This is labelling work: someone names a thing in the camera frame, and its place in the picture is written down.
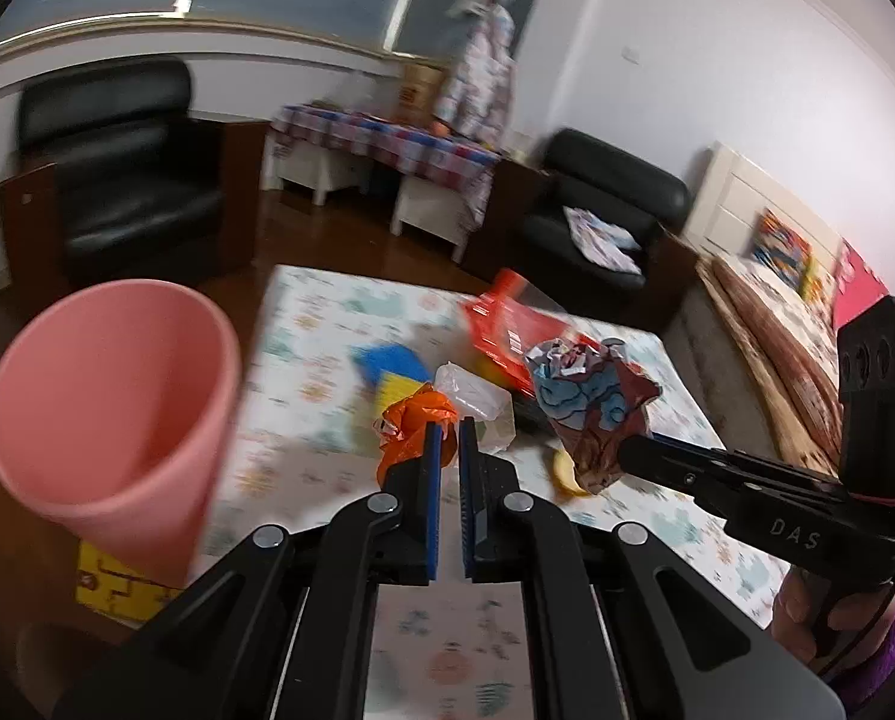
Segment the right hand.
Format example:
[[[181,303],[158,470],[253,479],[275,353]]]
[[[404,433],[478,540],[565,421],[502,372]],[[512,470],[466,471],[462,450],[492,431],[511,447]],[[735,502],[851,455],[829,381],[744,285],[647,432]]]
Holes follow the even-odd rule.
[[[812,624],[820,617],[809,587],[799,569],[789,569],[773,601],[773,619],[768,632],[795,660],[813,671],[820,671],[830,661],[817,655],[817,640]],[[888,637],[895,622],[895,590],[880,589],[874,593],[856,593],[838,601],[830,610],[827,628],[846,634],[849,640],[866,631],[852,649],[846,652],[830,673],[857,667],[874,656]]]

